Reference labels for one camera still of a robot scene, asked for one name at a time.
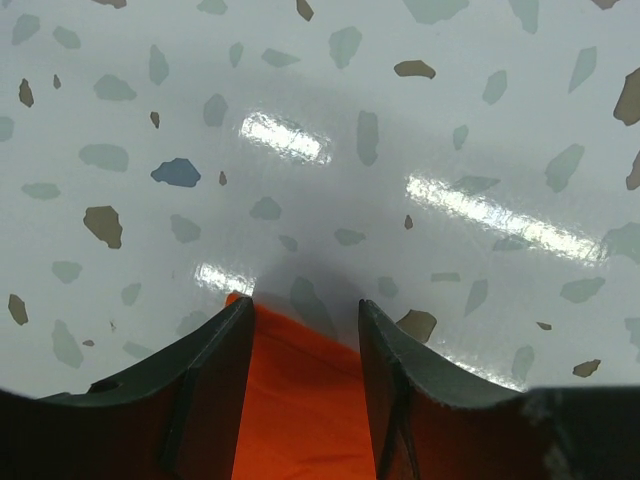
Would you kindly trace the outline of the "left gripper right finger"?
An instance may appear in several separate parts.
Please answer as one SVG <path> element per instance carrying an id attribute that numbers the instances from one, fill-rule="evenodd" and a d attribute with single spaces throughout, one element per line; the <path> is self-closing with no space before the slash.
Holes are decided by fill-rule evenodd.
<path id="1" fill-rule="evenodd" d="M 379 479 L 636 479 L 639 389 L 518 392 L 450 362 L 371 300 L 358 309 Z"/>

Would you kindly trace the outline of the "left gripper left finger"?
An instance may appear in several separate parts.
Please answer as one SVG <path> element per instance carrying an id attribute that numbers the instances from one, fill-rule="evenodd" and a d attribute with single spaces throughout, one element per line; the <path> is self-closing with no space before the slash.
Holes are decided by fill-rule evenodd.
<path id="1" fill-rule="evenodd" d="M 254 331 L 240 297 L 84 394 L 2 392 L 2 478 L 231 478 Z"/>

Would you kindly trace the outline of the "orange t-shirt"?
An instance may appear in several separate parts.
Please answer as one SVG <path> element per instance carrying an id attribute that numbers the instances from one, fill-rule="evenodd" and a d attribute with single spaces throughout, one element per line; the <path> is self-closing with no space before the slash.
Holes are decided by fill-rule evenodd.
<path id="1" fill-rule="evenodd" d="M 359 355 L 258 305 L 232 477 L 375 476 Z"/>

